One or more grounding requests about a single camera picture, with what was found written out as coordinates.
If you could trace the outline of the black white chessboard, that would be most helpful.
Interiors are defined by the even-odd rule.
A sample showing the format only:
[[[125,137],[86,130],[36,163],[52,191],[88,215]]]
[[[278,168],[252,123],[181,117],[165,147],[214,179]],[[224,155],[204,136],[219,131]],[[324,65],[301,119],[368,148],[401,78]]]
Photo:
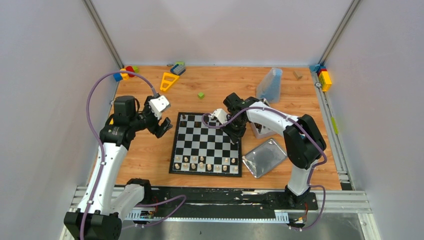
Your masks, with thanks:
[[[179,112],[169,173],[199,176],[242,176],[242,142],[231,143],[230,137],[218,128],[209,125],[219,123],[198,112]],[[204,163],[204,169],[198,164]]]

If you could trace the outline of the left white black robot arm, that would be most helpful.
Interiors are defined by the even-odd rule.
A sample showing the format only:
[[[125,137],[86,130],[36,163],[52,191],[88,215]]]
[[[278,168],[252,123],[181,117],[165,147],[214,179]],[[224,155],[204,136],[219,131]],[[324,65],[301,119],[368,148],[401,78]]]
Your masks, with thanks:
[[[130,95],[119,96],[113,114],[96,137],[100,141],[95,168],[75,211],[68,211],[64,225],[76,240],[117,240],[126,216],[139,204],[149,206],[153,193],[148,180],[130,179],[122,193],[112,198],[116,179],[136,133],[148,130],[161,138],[172,128],[162,114],[171,106],[164,95],[148,96],[143,105]]]

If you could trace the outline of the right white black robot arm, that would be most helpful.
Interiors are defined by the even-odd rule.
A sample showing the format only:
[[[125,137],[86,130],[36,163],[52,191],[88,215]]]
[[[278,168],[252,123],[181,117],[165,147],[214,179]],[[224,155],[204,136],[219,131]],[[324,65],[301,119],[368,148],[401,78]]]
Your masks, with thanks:
[[[234,144],[244,136],[247,123],[259,124],[284,138],[286,154],[293,165],[285,201],[292,209],[301,207],[311,189],[312,171],[327,148],[315,120],[308,114],[298,117],[283,113],[255,97],[241,99],[234,92],[223,104],[228,113],[218,121]]]

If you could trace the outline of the white metal box dark pieces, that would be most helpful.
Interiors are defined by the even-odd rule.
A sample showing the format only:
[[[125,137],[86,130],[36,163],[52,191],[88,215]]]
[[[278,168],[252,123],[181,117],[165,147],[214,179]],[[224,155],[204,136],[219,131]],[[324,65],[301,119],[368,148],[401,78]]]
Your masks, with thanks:
[[[260,113],[259,109],[253,109],[247,113],[247,115],[249,120],[251,118],[253,119],[253,121],[251,121],[251,127],[253,134],[257,139],[264,139],[277,134],[271,128],[263,124],[264,120],[266,120],[266,118],[264,118],[265,114]]]

